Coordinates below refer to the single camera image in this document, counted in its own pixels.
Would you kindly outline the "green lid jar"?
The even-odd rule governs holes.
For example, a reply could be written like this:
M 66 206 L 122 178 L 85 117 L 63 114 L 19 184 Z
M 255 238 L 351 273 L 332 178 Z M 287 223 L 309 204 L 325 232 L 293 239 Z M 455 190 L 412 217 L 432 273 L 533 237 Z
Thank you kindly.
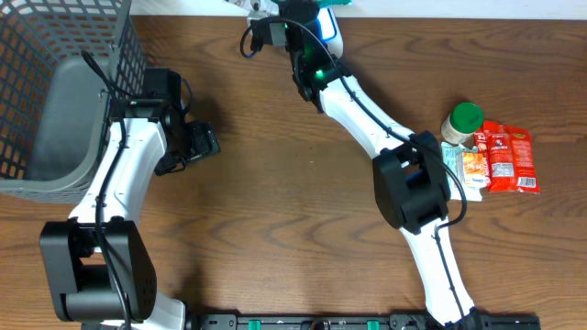
M 460 103 L 441 126 L 442 137 L 450 144 L 466 142 L 483 124 L 484 112 L 474 103 Z

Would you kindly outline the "small orange white carton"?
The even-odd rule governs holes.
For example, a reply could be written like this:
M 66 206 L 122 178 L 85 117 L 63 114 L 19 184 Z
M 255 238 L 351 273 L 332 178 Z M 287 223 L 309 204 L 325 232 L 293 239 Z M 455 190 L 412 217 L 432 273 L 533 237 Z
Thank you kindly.
M 464 183 L 472 189 L 485 188 L 489 179 L 485 170 L 484 156 L 474 152 L 463 152 L 461 156 Z

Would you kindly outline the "narrow red stick packet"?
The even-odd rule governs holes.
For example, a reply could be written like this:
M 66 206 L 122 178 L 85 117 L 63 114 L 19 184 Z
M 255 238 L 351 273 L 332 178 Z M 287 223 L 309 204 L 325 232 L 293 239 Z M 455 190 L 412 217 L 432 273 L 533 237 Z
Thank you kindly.
M 478 153 L 482 155 L 482 163 L 487 182 L 491 181 L 490 164 L 488 158 L 488 142 L 485 133 L 479 129 L 474 133 L 475 145 Z

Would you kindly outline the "red snack packet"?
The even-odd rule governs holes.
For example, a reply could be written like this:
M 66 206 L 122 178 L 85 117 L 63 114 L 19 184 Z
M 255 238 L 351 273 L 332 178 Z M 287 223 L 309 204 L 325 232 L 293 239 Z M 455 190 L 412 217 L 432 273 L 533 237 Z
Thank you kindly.
M 540 193 L 530 133 L 518 126 L 490 120 L 485 120 L 480 129 L 488 142 L 489 191 Z

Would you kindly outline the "green white packet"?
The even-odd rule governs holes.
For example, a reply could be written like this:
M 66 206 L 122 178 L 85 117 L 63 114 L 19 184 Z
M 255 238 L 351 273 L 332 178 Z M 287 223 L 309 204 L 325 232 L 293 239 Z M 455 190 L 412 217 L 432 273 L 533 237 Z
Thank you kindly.
M 224 0 L 234 6 L 248 10 L 271 11 L 279 4 L 285 3 L 285 0 Z M 352 3 L 351 0 L 309 0 L 310 3 L 317 4 L 319 7 L 328 6 L 346 6 Z

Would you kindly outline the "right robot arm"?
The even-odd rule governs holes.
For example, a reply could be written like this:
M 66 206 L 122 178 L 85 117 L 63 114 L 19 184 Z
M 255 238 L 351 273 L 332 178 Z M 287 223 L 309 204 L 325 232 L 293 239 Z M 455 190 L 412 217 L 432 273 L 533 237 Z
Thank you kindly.
M 362 89 L 341 58 L 338 23 L 328 1 L 253 1 L 245 35 L 252 58 L 263 46 L 284 48 L 302 98 L 344 127 L 371 158 L 375 202 L 405 238 L 422 281 L 426 310 L 445 329 L 480 329 L 481 316 L 454 256 L 449 182 L 433 134 L 390 118 Z

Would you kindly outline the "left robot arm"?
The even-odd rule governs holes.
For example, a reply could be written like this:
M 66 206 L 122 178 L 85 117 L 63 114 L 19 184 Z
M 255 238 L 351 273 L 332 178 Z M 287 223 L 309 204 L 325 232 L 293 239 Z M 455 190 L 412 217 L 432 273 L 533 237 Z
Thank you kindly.
M 187 81 L 148 68 L 141 92 L 119 101 L 91 186 L 67 220 L 48 222 L 40 251 L 54 313 L 85 329 L 188 329 L 185 302 L 160 292 L 138 231 L 153 175 L 217 154 L 213 128 L 187 121 Z

